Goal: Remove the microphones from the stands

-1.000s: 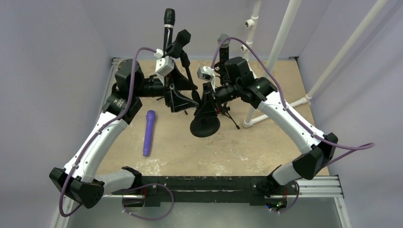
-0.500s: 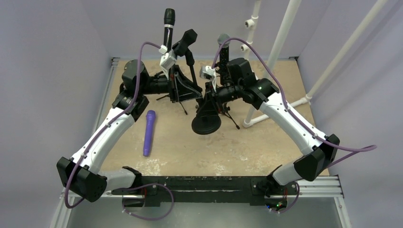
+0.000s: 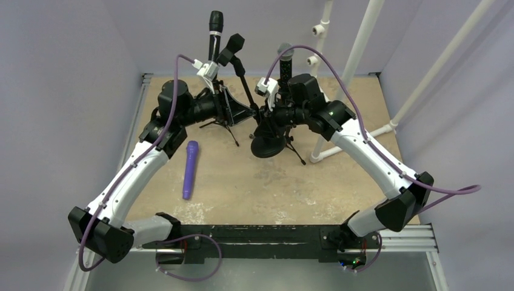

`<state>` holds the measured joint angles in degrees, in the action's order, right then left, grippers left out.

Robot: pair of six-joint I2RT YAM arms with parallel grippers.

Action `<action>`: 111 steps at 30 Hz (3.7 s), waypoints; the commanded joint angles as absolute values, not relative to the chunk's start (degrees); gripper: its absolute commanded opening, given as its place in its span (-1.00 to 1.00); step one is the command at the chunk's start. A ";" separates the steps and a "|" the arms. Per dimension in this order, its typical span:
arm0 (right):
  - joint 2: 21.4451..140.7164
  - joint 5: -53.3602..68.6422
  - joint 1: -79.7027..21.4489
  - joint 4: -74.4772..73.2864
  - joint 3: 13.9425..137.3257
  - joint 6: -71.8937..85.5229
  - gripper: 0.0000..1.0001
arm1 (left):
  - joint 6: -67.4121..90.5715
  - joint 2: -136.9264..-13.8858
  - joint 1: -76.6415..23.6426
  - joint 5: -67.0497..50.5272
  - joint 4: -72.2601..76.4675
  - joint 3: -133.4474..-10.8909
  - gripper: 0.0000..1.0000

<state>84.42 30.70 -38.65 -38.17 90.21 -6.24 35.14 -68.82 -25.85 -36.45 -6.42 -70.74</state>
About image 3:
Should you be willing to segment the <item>purple microphone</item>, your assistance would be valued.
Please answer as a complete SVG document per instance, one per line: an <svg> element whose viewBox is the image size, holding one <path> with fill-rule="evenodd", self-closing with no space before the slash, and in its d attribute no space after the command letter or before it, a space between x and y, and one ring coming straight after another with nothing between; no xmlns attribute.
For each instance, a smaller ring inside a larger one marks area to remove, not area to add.
<svg viewBox="0 0 514 291"><path fill-rule="evenodd" d="M197 141L189 141L186 147L186 162L182 188L182 198L184 200L189 200L192 197L198 153L199 143Z"/></svg>

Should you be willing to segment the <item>black round-base mic stand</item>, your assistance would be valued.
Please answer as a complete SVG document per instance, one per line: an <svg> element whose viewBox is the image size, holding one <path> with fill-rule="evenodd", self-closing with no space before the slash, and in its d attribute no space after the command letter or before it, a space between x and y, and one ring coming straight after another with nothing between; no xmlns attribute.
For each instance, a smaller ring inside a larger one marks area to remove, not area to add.
<svg viewBox="0 0 514 291"><path fill-rule="evenodd" d="M218 58L215 62L223 67L230 64L235 75L239 78L241 85L243 86L245 95L249 101L249 107L255 111L253 119L256 122L256 127L260 122L259 110L262 106L258 106L250 93L250 87L245 77L246 70L242 61L238 58L237 53L242 50L245 43L245 38L239 33L235 33L229 37L225 47L219 51ZM264 150L250 150L252 154L257 158L271 158L281 153L285 148L266 148Z"/></svg>

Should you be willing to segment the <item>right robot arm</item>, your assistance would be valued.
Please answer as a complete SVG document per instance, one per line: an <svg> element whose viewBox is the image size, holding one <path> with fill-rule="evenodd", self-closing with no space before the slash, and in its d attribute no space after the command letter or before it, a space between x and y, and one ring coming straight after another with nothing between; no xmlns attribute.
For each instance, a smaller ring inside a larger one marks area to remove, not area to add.
<svg viewBox="0 0 514 291"><path fill-rule="evenodd" d="M276 102L279 82L262 77L255 92L266 98L260 108L260 122L253 133L251 152L270 158L286 147L285 129L306 125L313 133L345 151L376 182L385 199L372 208L356 212L341 225L341 241L354 247L369 233L382 229L400 232L426 205L433 177L416 173L390 154L361 128L360 119L342 101L328 101L318 80L308 74L296 75L286 83L291 105Z"/></svg>

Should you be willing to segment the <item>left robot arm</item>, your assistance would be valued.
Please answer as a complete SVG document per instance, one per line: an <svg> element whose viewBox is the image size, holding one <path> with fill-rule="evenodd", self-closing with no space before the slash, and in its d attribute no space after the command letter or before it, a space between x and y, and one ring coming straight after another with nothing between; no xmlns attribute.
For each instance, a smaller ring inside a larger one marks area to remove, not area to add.
<svg viewBox="0 0 514 291"><path fill-rule="evenodd" d="M137 244L159 241L166 248L177 246L181 239L177 219L158 213L129 224L125 219L130 208L152 176L187 139L188 126L207 119L224 127L234 126L254 117L256 111L255 105L237 101L221 81L196 96L183 80L164 83L158 106L129 159L87 207L74 207L69 212L68 221L79 248L89 249L115 264Z"/></svg>

